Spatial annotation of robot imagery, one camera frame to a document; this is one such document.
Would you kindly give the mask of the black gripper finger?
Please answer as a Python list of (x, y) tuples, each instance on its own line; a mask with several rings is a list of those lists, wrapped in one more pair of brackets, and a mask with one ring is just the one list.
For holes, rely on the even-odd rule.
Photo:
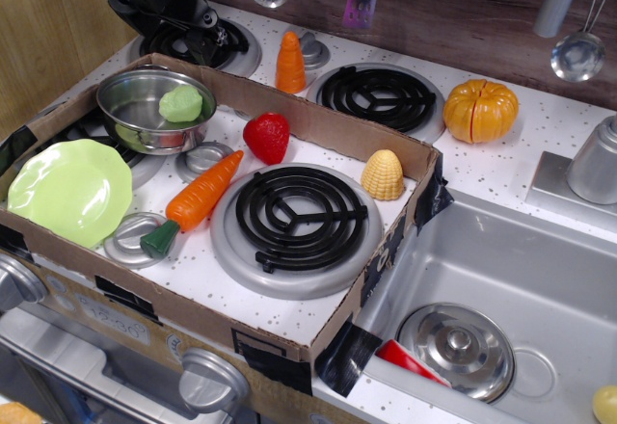
[(139, 51), (182, 51), (183, 31), (163, 23), (152, 34), (142, 38)]
[(219, 66), (224, 60), (220, 43), (202, 33), (185, 33), (184, 42), (198, 65)]

